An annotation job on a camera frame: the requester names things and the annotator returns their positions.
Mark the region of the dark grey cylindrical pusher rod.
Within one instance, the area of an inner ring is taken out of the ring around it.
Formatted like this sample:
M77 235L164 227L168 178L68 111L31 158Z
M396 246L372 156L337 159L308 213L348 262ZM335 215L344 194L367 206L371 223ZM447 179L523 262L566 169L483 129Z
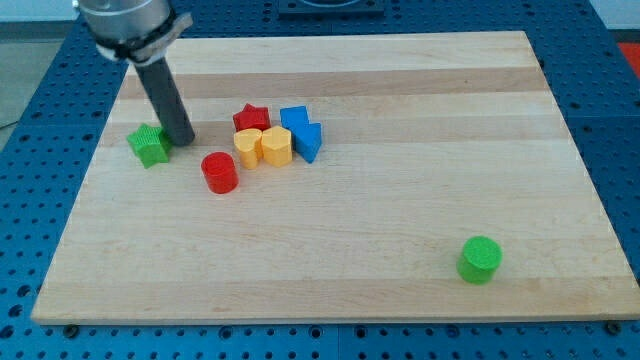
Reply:
M195 132L166 60L136 66L135 70L171 143L180 147L190 145Z

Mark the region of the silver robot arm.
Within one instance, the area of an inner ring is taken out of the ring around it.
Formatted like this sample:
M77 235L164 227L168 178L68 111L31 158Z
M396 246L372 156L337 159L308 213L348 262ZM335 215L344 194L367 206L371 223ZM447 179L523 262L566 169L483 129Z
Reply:
M166 61L169 46L193 24L169 0L75 0L99 53L134 66L155 114L175 146L195 139L189 116Z

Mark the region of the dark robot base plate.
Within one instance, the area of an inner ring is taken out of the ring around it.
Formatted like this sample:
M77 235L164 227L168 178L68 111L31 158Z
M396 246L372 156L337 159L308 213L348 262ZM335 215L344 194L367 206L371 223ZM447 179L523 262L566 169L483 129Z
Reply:
M278 15L299 16L343 16L381 15L385 11L385 0L277 0Z

